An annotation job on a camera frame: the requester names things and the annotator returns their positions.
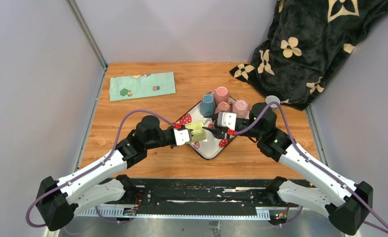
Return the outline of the yellow-green faceted mug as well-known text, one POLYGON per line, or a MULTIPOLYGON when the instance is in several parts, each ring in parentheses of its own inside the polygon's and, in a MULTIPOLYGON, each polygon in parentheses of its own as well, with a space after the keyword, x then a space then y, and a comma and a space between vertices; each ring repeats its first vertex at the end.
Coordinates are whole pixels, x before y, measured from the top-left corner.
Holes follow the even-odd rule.
POLYGON ((195 143, 207 139, 206 130, 203 128, 202 121, 195 121, 185 124, 185 128, 189 130, 190 143, 195 143))

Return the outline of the grey-blue small mug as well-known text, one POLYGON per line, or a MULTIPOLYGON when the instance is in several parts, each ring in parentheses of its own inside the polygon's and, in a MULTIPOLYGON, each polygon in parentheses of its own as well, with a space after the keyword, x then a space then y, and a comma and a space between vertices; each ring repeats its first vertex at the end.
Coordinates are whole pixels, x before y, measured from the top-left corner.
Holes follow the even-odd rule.
POLYGON ((277 96, 269 95, 265 99, 266 104, 270 105, 272 111, 276 111, 278 106, 281 105, 280 99, 277 96))

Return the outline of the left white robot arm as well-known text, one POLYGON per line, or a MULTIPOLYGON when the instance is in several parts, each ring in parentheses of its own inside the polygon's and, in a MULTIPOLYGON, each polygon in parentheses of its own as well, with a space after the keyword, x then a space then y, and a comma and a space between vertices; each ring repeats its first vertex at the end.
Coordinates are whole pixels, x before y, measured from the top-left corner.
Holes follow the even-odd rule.
POLYGON ((77 214, 100 204, 116 200, 132 203, 136 192, 126 176, 105 184, 102 181, 145 159, 149 149, 182 146, 191 141, 190 131, 183 124, 170 122, 167 129, 161 129, 163 119, 149 113, 125 139, 116 139, 112 149, 90 165, 58 179, 44 178, 31 205, 44 221, 41 226, 57 231, 77 214))

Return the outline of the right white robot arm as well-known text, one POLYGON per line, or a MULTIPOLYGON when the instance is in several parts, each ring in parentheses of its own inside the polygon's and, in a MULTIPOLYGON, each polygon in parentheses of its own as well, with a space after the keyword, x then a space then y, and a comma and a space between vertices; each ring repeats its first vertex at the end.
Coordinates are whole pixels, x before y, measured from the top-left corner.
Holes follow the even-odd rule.
POLYGON ((268 186, 269 204, 294 203, 328 218, 330 223, 347 235, 355 235, 373 207, 373 188, 365 181, 356 183, 310 155, 292 137, 276 127, 277 115, 271 106, 278 103, 256 103, 248 118, 235 113, 209 115, 214 126, 208 130, 215 138, 245 136, 256 139, 260 152, 274 161, 295 170, 314 188, 276 177, 268 186))

